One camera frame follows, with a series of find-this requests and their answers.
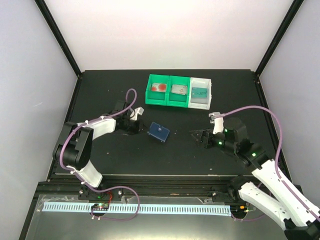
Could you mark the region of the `blue leather card holder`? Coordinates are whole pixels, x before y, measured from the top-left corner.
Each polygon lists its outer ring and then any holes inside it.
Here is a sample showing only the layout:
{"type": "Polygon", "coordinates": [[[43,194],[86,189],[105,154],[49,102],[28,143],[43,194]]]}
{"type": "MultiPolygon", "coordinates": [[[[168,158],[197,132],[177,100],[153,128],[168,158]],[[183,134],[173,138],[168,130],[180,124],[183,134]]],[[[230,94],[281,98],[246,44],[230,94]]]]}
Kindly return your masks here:
{"type": "Polygon", "coordinates": [[[162,143],[165,143],[170,134],[170,130],[164,127],[163,125],[160,125],[156,122],[152,122],[147,131],[147,134],[161,141],[162,143]]]}

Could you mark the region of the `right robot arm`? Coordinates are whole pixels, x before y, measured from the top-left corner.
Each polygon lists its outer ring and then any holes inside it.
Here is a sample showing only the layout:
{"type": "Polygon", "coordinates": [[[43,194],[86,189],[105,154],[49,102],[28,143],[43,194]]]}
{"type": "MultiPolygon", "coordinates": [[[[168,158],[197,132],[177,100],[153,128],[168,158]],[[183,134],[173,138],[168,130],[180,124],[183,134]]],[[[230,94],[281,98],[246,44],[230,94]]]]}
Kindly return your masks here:
{"type": "Polygon", "coordinates": [[[249,139],[238,118],[212,118],[212,128],[191,131],[198,145],[218,148],[236,157],[269,191],[263,192],[243,175],[230,181],[227,195],[233,202],[243,200],[257,207],[284,231],[289,240],[320,238],[320,209],[311,203],[282,173],[265,149],[249,139]]]}

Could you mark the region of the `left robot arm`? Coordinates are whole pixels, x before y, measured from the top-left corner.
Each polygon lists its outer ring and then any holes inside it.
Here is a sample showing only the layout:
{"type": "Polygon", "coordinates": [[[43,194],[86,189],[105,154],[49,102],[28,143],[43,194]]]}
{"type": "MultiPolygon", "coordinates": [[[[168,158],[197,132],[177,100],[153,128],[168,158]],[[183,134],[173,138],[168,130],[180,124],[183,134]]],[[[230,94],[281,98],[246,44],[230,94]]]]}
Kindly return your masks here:
{"type": "Polygon", "coordinates": [[[53,159],[61,168],[78,176],[82,184],[90,186],[89,193],[97,200],[107,195],[108,188],[102,184],[103,176],[91,162],[93,141],[117,130],[128,135],[139,134],[143,130],[144,109],[130,106],[131,103],[119,100],[114,110],[96,119],[66,122],[53,149],[53,159]]]}

